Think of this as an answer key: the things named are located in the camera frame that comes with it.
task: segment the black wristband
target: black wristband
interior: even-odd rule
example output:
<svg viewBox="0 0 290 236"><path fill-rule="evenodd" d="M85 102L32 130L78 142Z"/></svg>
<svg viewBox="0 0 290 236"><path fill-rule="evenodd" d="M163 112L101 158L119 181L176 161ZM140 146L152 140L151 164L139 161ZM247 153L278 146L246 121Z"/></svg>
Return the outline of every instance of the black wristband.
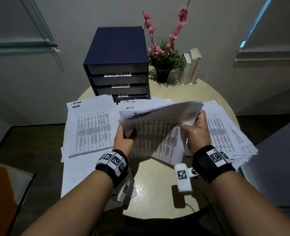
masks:
<svg viewBox="0 0 290 236"><path fill-rule="evenodd" d="M218 151L212 145L204 146L193 155L192 166L208 183L211 183L219 175L233 170L234 167L227 163L228 157Z"/></svg>
<svg viewBox="0 0 290 236"><path fill-rule="evenodd" d="M121 150L112 150L103 154L96 162L96 170L107 173L116 188L127 176L129 162Z"/></svg>

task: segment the gray furniture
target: gray furniture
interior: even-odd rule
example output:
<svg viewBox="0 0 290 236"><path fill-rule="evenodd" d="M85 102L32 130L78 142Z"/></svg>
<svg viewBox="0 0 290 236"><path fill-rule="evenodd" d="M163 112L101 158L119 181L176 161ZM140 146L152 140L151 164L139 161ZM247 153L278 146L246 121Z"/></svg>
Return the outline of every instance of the gray furniture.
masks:
<svg viewBox="0 0 290 236"><path fill-rule="evenodd" d="M258 144L241 174L290 217L290 123Z"/></svg>

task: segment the stack of books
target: stack of books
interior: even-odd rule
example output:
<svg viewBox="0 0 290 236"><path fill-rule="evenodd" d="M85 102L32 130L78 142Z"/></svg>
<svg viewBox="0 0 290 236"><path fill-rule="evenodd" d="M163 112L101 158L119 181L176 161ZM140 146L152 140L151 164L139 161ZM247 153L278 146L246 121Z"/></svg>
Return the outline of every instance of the stack of books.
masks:
<svg viewBox="0 0 290 236"><path fill-rule="evenodd" d="M109 94L114 102L147 98L148 58L143 28L97 28L84 69L96 96Z"/></svg>
<svg viewBox="0 0 290 236"><path fill-rule="evenodd" d="M196 81L198 62L201 57L202 56L197 48L190 50L190 53L183 54L185 67L179 79L180 85L192 85Z"/></svg>

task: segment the light wood tabletop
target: light wood tabletop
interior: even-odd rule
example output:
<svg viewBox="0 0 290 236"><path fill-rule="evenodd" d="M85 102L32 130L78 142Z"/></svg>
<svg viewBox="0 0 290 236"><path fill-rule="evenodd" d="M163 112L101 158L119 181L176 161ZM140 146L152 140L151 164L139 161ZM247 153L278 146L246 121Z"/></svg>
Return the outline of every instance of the light wood tabletop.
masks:
<svg viewBox="0 0 290 236"><path fill-rule="evenodd" d="M166 84L155 81L155 73L149 72L149 89L151 97L171 98L173 102L216 100L233 122L239 127L237 118L226 100L207 83L198 79L194 85L181 86L176 84L176 75L170 74ZM92 87L89 87L79 100L94 97ZM190 158L183 158L190 167ZM191 195L181 195L177 189L177 180L172 166L165 165L154 159L130 160L132 174L134 175L137 196L131 199L123 214L130 217L149 218L177 218L192 214L207 206L204 196L197 190ZM199 188L210 201L214 196L210 186L201 178L192 180L192 187Z"/></svg>

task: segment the floor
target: floor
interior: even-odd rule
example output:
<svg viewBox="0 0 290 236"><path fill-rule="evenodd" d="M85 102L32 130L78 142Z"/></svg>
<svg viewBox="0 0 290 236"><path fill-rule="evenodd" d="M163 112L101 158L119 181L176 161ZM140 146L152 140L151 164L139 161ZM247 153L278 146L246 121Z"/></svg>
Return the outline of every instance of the floor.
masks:
<svg viewBox="0 0 290 236"><path fill-rule="evenodd" d="M290 122L290 115L241 116L237 117L241 130L256 145ZM60 199L63 164L60 147L63 144L64 125L13 127L0 144L0 163L37 173L11 236L20 235L33 221ZM111 217L116 211L104 215ZM127 219L120 219L120 229ZM206 216L203 225L213 228L213 216ZM100 235L110 234L108 227L100 225Z"/></svg>

